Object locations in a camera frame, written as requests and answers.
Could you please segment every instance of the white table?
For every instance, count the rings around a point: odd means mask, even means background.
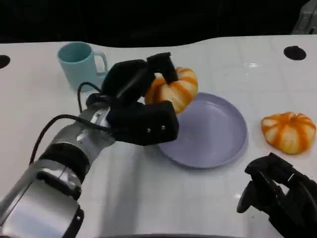
[[[26,169],[42,127],[55,115],[78,114],[75,93],[56,59],[64,44],[0,45],[0,55],[11,58],[0,69],[0,197]],[[283,50],[291,45],[304,49],[307,58],[286,58]],[[235,163],[208,171],[178,167],[156,146],[119,142],[106,148],[83,184],[80,204],[86,216],[78,237],[144,233],[281,237],[266,214],[256,209],[238,214],[236,206],[250,180],[244,173],[246,165],[270,151],[317,180],[317,143],[302,155],[286,156],[270,147],[260,130],[264,116],[286,111],[305,113],[317,123],[317,109],[311,106],[317,101],[317,37],[238,37],[168,48],[93,48],[106,53],[109,66],[170,51],[175,65],[196,72],[199,91],[224,97],[242,112],[249,146]],[[56,123],[38,152],[68,123]]]

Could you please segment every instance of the orange and white pumpkin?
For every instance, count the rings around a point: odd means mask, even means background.
[[[182,112],[198,91],[197,77],[190,68],[176,69],[177,81],[167,83],[162,75],[157,76],[145,95],[145,103],[170,101],[176,113]]]
[[[311,119],[293,112],[263,118],[261,129],[266,141],[286,154],[307,150],[316,134],[316,126]]]

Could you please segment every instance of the plate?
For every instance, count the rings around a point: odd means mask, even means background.
[[[238,159],[247,146],[246,122],[239,110],[223,98],[198,93],[177,117],[177,139],[158,145],[177,163],[214,168]]]

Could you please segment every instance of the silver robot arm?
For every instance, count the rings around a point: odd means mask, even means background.
[[[107,126],[109,106],[96,103],[81,118]],[[114,138],[79,122],[63,128],[0,205],[0,234],[20,238],[75,237],[84,219],[81,184]]]
[[[177,138],[171,102],[137,102],[156,72],[169,82],[177,80],[170,53],[117,63],[79,117],[57,116],[76,122],[63,128],[34,163],[32,153],[30,166],[0,204],[0,236],[74,238],[84,219],[77,202],[81,184],[104,148],[115,141],[145,146]]]

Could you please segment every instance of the wire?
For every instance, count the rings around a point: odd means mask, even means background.
[[[77,117],[77,116],[68,115],[68,114],[58,115],[58,116],[54,117],[53,119],[51,119],[49,121],[49,123],[47,123],[46,126],[42,129],[42,131],[41,131],[41,133],[40,133],[40,135],[39,135],[38,139],[36,140],[35,145],[33,147],[33,151],[32,151],[32,154],[31,154],[29,165],[34,163],[36,152],[37,152],[37,150],[39,148],[39,145],[40,145],[45,133],[59,119],[72,119],[72,120],[80,122],[80,123],[82,123],[82,124],[84,124],[86,126],[89,126],[92,129],[102,130],[102,131],[105,131],[105,132],[108,132],[108,133],[112,133],[113,132],[113,129],[110,129],[110,128],[104,127],[104,126],[100,126],[100,125],[96,125],[96,124],[94,124],[94,123],[92,123],[92,122],[90,122],[88,120],[82,119],[82,118]]]
[[[99,93],[101,93],[101,89],[98,88],[95,84],[90,83],[90,82],[83,82],[79,85],[78,89],[77,89],[77,101],[78,101],[78,107],[79,107],[79,112],[82,113],[83,112],[83,108],[81,106],[81,100],[80,100],[80,93],[81,93],[81,89],[83,88],[83,86],[88,85],[91,86],[92,88],[94,88],[96,91],[98,91]]]

